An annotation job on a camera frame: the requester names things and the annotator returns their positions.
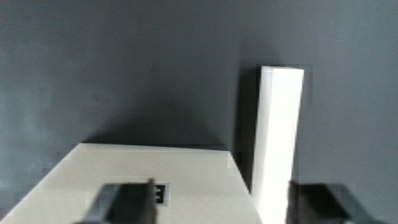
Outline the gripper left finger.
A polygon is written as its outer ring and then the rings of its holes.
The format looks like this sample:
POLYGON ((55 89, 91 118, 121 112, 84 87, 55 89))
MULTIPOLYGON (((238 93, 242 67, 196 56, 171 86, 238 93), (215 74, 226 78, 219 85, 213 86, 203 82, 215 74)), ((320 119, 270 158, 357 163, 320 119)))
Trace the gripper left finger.
POLYGON ((155 180, 105 184, 86 216, 73 224, 157 224, 155 180))

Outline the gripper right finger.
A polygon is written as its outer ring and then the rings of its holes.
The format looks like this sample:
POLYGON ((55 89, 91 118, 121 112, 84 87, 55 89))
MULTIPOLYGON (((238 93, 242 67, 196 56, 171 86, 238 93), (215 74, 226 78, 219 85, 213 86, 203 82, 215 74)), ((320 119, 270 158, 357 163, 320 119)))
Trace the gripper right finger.
POLYGON ((290 182, 286 224, 380 224, 341 184, 290 182))

